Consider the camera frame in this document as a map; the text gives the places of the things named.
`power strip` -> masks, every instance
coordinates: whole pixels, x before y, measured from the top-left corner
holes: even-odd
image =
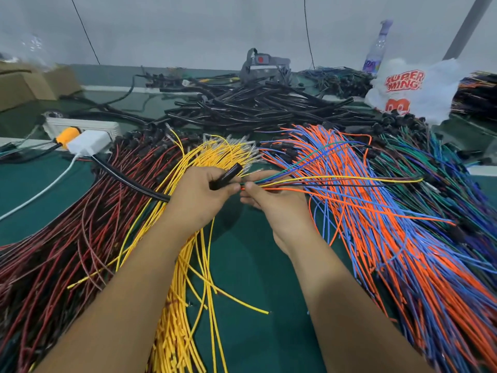
[[[103,122],[100,120],[65,119],[47,117],[43,129],[51,139],[59,136],[67,127],[78,127],[81,132],[86,130],[106,131],[112,141],[121,136],[121,125],[116,122]]]

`bottle label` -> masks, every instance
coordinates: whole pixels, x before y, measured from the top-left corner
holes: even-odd
[[[364,62],[364,66],[362,67],[362,71],[376,75],[378,73],[378,69],[380,68],[380,64],[381,60],[366,60],[366,62]]]

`white plastic bag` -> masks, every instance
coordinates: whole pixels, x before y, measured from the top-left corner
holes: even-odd
[[[466,75],[455,59],[431,66],[393,59],[384,62],[371,81],[366,103],[382,112],[424,116],[429,124],[438,125],[449,118],[452,98]]]

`white cable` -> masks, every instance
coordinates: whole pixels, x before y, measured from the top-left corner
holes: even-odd
[[[46,193],[50,188],[52,188],[53,186],[55,186],[57,184],[57,182],[60,181],[62,179],[62,177],[68,173],[69,170],[71,170],[72,165],[74,165],[74,162],[76,162],[76,160],[78,158],[79,158],[79,156],[77,156],[77,155],[74,156],[74,158],[72,159],[71,163],[69,164],[69,167],[67,169],[65,169],[64,172],[62,174],[60,174],[52,183],[50,183],[45,189],[41,190],[38,194],[34,195],[31,199],[29,199],[29,200],[25,201],[24,203],[22,203],[20,206],[17,206],[12,211],[9,211],[9,212],[5,213],[4,215],[0,216],[0,221],[6,219],[11,214],[17,212],[21,208],[24,208],[29,203],[33,202],[34,200],[36,200],[37,198],[39,198],[41,195],[43,195],[44,193]]]

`water bottle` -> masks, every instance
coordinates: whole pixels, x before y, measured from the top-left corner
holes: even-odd
[[[394,23],[392,19],[386,19],[381,21],[381,30],[380,35],[371,46],[371,49],[366,56],[366,61],[364,62],[364,66],[362,67],[363,72],[370,73],[374,76],[378,73],[378,69],[380,68],[381,61],[383,60],[383,56],[385,55],[385,50],[387,49],[387,34],[390,26]]]

